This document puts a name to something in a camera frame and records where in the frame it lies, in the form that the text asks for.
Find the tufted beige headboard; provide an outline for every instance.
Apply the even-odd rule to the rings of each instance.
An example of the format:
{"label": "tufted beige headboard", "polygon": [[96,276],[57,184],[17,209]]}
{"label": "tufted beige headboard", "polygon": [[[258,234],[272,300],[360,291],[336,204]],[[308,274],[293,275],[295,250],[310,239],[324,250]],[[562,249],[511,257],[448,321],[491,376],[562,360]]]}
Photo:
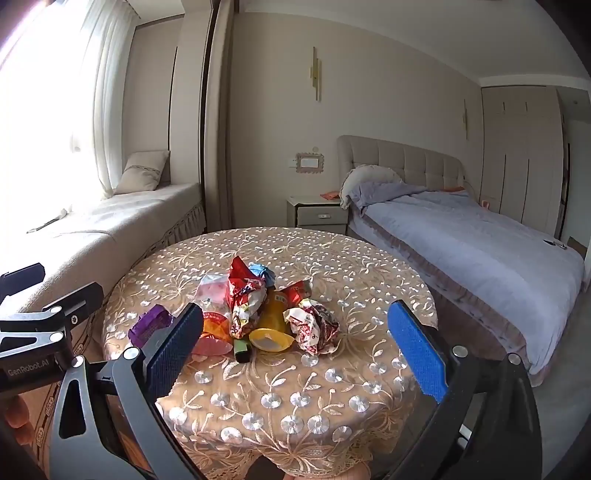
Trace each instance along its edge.
{"label": "tufted beige headboard", "polygon": [[380,165],[393,169],[403,181],[429,189],[463,186],[474,196],[465,180],[464,167],[454,157],[375,138],[342,135],[337,139],[339,177],[342,182],[359,165]]}

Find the snack package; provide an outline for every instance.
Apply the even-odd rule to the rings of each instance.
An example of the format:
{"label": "snack package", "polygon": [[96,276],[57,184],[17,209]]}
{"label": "snack package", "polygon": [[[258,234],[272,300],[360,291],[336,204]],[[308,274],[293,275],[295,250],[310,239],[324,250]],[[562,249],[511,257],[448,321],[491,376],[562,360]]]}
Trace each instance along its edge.
{"label": "snack package", "polygon": [[312,295],[312,283],[310,280],[300,280],[280,290],[287,297],[287,308],[292,309]]}
{"label": "snack package", "polygon": [[226,301],[232,309],[230,335],[242,338],[256,326],[267,289],[265,282],[252,273],[240,257],[234,257],[228,272]]}
{"label": "snack package", "polygon": [[275,286],[275,272],[260,263],[250,263],[248,269],[261,280],[264,280],[265,286],[271,288]]}
{"label": "snack package", "polygon": [[227,289],[227,275],[205,275],[199,283],[193,301],[203,310],[203,333],[193,347],[193,355],[225,355],[232,351],[232,311],[226,303]]}
{"label": "snack package", "polygon": [[339,322],[317,301],[304,299],[283,316],[298,346],[310,355],[332,353],[339,347]]}
{"label": "snack package", "polygon": [[131,345],[142,348],[156,330],[170,327],[173,316],[162,305],[154,305],[139,316],[138,323],[130,328],[127,337]]}
{"label": "snack package", "polygon": [[275,288],[269,288],[256,329],[249,335],[251,343],[256,348],[265,352],[282,352],[291,346],[294,338],[288,333],[283,318],[286,309],[287,295]]}

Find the beige curtain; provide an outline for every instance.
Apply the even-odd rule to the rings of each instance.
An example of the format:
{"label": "beige curtain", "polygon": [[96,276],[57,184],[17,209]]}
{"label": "beige curtain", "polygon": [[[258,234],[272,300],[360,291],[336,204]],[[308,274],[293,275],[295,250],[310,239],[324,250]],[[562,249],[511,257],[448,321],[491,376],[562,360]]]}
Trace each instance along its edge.
{"label": "beige curtain", "polygon": [[233,1],[221,0],[213,32],[204,119],[203,182],[209,232],[233,227],[230,158],[226,149],[233,17]]}

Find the bay window cushion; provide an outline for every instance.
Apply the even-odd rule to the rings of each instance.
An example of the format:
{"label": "bay window cushion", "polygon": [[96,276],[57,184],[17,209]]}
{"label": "bay window cushion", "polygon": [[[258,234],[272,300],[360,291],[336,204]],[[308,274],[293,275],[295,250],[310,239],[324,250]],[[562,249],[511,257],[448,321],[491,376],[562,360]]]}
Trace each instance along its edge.
{"label": "bay window cushion", "polygon": [[115,195],[155,190],[169,155],[169,150],[132,153]]}

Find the floral embroidered tablecloth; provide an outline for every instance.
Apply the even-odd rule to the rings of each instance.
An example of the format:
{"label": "floral embroidered tablecloth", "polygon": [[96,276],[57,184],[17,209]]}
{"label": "floral embroidered tablecloth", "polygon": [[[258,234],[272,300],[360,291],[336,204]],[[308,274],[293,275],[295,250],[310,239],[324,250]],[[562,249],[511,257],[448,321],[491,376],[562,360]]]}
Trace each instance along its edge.
{"label": "floral embroidered tablecloth", "polygon": [[293,228],[202,235],[143,260],[115,287],[106,309],[105,356],[131,344],[129,328],[156,303],[179,314],[200,279],[225,273],[235,255],[268,265],[277,287],[311,278],[312,298],[340,323],[330,355],[293,345],[232,357],[194,357],[157,408],[210,480],[243,478],[265,455],[286,473],[338,475],[371,458],[372,442],[393,448],[418,386],[387,330],[388,306],[403,299],[437,326],[433,298],[404,261],[364,242]]}

